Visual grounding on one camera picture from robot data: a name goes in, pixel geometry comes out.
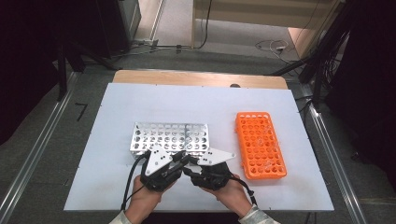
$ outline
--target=gray carpet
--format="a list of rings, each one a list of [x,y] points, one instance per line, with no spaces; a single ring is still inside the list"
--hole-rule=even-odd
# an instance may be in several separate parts
[[[113,60],[124,69],[165,69],[205,71],[234,74],[269,74],[284,66],[280,60],[263,57],[236,56],[199,51],[162,50],[142,55],[124,56]],[[112,81],[114,71],[89,63],[65,109],[35,172],[22,194],[9,223],[108,223],[118,212],[64,212],[64,204],[72,180],[87,143],[96,113],[102,101],[106,84]],[[284,75],[296,98],[302,96],[300,85],[292,74]],[[8,185],[19,171],[24,159],[43,128],[57,97],[57,87],[46,95],[35,110],[26,118],[13,137],[0,146],[0,193],[4,195]],[[81,106],[88,104],[80,121]],[[302,108],[305,101],[297,101]],[[354,152],[349,137],[340,120],[323,105],[323,117],[328,125],[334,146],[346,167],[349,178],[360,199],[369,223],[393,223],[395,203],[379,203],[367,199],[395,198],[384,173],[373,165],[352,161]],[[323,177],[329,183],[328,190],[335,208],[333,212],[318,213],[318,223],[351,223],[346,204],[335,181],[332,169],[318,133],[309,115],[306,129],[318,155]],[[306,213],[269,212],[281,223],[304,223]],[[146,223],[237,223],[233,214],[154,214]]]

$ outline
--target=hand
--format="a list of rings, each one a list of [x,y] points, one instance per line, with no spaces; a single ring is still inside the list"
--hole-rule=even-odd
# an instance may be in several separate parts
[[[140,175],[138,175],[134,178],[134,187],[132,192],[136,192],[140,188],[143,188],[139,190],[134,196],[132,196],[131,203],[129,204],[128,209],[125,211],[125,216],[127,216],[129,221],[134,224],[141,223],[149,216],[157,204],[161,202],[163,193],[170,189],[174,184],[175,183],[173,183],[163,192],[151,191],[146,187],[143,187],[143,184],[140,181]]]
[[[221,201],[228,209],[240,217],[244,217],[252,206],[242,185],[235,180],[229,180],[227,185],[222,189],[202,189],[215,195],[218,201]]]

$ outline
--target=sleeve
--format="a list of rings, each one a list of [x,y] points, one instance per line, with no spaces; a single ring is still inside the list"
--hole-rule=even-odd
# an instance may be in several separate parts
[[[250,211],[238,221],[242,224],[280,224],[260,210],[256,204],[253,204]]]
[[[123,211],[121,211],[119,213],[118,216],[116,216],[111,222],[110,224],[132,224],[128,218],[125,216],[125,214],[123,213]]]

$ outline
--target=orange plastic tray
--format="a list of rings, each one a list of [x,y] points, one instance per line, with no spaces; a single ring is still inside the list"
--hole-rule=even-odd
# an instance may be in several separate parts
[[[286,166],[270,115],[266,112],[240,112],[235,122],[245,176],[248,179],[284,177]]]

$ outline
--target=person's left hand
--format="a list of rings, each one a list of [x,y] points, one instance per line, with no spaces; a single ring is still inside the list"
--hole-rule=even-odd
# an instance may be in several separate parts
[[[139,190],[131,198],[128,209],[125,211],[125,216],[128,217],[129,221],[138,224],[141,223],[149,214],[154,210],[158,203],[161,202],[161,197],[168,189],[170,189],[175,183],[169,186],[163,192],[151,191],[146,187],[143,187],[140,181],[140,175],[134,178],[134,187],[132,192]]]

